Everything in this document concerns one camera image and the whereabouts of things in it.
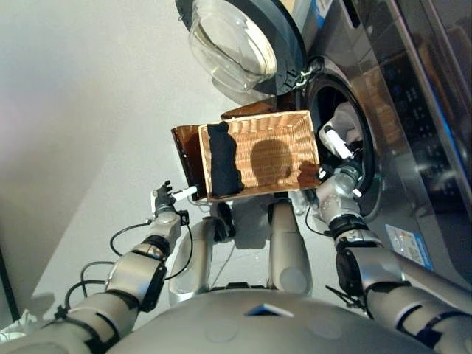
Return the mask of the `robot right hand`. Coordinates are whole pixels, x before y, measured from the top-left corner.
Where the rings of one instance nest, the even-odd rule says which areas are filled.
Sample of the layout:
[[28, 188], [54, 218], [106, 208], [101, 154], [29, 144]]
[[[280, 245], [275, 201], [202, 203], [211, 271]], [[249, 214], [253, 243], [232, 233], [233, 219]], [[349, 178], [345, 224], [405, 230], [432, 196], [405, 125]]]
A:
[[364, 140], [356, 129], [349, 129], [343, 139], [329, 123], [320, 129], [319, 139], [333, 155], [341, 160], [353, 159], [355, 152], [360, 149], [360, 144]]

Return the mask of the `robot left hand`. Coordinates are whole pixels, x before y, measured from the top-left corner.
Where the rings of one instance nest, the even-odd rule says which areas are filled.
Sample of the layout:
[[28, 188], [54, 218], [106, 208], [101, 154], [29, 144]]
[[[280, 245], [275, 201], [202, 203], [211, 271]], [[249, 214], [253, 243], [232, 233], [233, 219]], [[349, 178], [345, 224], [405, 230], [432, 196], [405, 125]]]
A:
[[160, 214], [167, 211], [174, 210], [174, 204], [177, 201], [182, 201], [197, 193], [196, 185], [184, 188], [182, 190], [174, 190], [170, 180], [164, 183], [151, 192], [151, 206], [154, 218], [158, 218]]

